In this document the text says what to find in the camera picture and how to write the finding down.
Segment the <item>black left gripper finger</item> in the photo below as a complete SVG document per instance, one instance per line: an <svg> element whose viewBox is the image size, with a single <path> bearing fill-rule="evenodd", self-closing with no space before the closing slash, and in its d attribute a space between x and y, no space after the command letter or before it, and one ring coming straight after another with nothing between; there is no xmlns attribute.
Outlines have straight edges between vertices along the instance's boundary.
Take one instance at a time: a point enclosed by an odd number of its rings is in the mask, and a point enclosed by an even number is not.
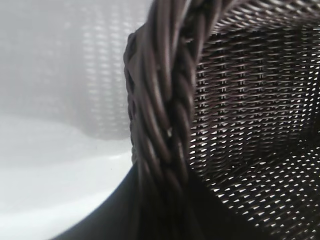
<svg viewBox="0 0 320 240"><path fill-rule="evenodd" d="M134 164L116 190L83 220L56 236L57 240L136 240L140 205L138 168Z"/></svg>

